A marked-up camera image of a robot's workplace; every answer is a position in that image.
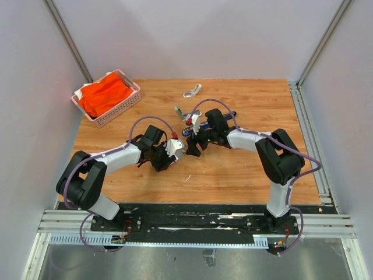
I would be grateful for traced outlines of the grey white stapler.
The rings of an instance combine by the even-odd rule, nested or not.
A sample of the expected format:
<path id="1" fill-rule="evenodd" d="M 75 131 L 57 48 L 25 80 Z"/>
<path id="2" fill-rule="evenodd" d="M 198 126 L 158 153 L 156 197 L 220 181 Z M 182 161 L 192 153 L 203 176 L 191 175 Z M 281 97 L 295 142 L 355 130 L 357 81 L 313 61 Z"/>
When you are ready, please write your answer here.
<path id="1" fill-rule="evenodd" d="M 183 113 L 183 112 L 181 111 L 181 109 L 180 109 L 178 106 L 175 106 L 175 107 L 174 107 L 174 111 L 176 112 L 177 116 L 179 116 L 179 118 L 180 118 L 182 121 L 184 121 L 184 122 L 186 122 L 187 119 L 191 116 L 191 113 Z M 201 113 L 199 110 L 196 110 L 196 111 L 194 112 L 194 115 L 197 115 L 197 116 L 200 117 L 200 116 L 202 115 L 202 113 Z"/>

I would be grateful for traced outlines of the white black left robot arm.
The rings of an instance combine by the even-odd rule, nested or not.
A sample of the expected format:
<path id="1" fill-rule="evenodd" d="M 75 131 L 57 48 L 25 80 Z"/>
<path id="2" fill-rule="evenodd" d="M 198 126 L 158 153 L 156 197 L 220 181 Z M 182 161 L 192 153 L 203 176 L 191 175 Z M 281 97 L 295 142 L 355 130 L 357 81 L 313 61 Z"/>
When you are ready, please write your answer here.
<path id="1" fill-rule="evenodd" d="M 120 230 L 125 217 L 120 213 L 119 204 L 101 193 L 105 177 L 121 168 L 146 162 L 157 172 L 167 170 L 183 155 L 184 143 L 175 133 L 162 141 L 164 136 L 163 130 L 150 125 L 144 134 L 116 148 L 94 154 L 76 152 L 57 182 L 57 193 L 64 196 L 73 209 L 98 215 L 111 230 Z"/>

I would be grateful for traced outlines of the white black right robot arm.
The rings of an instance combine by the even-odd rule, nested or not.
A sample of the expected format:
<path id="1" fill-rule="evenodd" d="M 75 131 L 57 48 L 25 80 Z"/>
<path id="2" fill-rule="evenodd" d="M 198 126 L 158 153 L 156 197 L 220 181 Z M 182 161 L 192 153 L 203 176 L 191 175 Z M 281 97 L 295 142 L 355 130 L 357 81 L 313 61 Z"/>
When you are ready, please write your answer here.
<path id="1" fill-rule="evenodd" d="M 208 111 L 205 117 L 208 128 L 200 123 L 196 114 L 186 119 L 186 124 L 192 127 L 192 134 L 186 139 L 186 154 L 199 157 L 208 144 L 256 152 L 270 180 L 270 198 L 264 211 L 264 226 L 268 232 L 278 233 L 290 217 L 291 181 L 300 175 L 305 165 L 293 141 L 283 129 L 261 135 L 229 126 L 217 108 Z"/>

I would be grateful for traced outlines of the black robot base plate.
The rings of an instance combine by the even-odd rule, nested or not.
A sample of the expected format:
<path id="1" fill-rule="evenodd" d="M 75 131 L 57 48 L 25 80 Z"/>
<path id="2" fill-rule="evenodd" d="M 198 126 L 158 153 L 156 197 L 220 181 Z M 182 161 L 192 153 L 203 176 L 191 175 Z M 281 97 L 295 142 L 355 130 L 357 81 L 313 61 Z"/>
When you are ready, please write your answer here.
<path id="1" fill-rule="evenodd" d="M 93 232 L 122 233 L 127 240 L 222 241 L 260 235 L 299 236 L 305 225 L 300 209 L 290 210 L 284 227 L 271 232 L 265 227 L 264 205 L 229 204 L 120 204 L 114 220 L 93 214 Z"/>

